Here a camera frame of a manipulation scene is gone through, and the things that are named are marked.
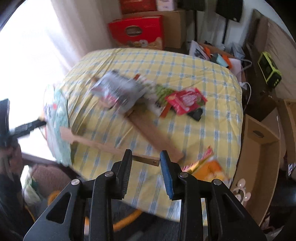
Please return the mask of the person left hand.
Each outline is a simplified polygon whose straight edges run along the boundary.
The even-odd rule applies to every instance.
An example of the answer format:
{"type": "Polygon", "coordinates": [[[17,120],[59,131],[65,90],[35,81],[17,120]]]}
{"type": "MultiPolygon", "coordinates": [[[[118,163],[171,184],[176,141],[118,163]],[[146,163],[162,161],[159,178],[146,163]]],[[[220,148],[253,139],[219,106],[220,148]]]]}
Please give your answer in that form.
{"type": "Polygon", "coordinates": [[[23,171],[21,147],[18,144],[13,148],[1,148],[1,174],[8,173],[20,175],[23,171]]]}

